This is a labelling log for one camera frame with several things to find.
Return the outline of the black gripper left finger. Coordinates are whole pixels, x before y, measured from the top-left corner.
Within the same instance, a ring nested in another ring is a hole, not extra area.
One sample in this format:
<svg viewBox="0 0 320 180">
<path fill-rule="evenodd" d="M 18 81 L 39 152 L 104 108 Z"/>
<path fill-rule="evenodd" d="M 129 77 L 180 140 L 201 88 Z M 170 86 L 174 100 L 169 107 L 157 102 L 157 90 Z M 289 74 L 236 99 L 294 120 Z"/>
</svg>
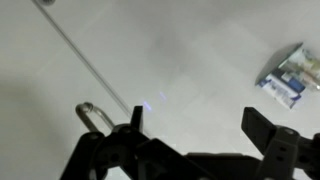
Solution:
<svg viewBox="0 0 320 180">
<path fill-rule="evenodd" d="M 143 107 L 135 106 L 133 109 L 130 125 L 138 131 L 143 130 Z"/>
</svg>

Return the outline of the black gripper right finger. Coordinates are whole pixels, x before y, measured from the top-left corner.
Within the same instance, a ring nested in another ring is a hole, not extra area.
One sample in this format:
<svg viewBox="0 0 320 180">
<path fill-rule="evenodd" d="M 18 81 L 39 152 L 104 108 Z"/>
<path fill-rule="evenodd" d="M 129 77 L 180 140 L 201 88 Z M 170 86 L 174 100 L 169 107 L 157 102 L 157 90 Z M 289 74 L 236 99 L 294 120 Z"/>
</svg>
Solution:
<svg viewBox="0 0 320 180">
<path fill-rule="evenodd" d="M 253 145 L 263 154 L 277 130 L 265 116 L 253 107 L 245 107 L 241 129 Z"/>
</svg>

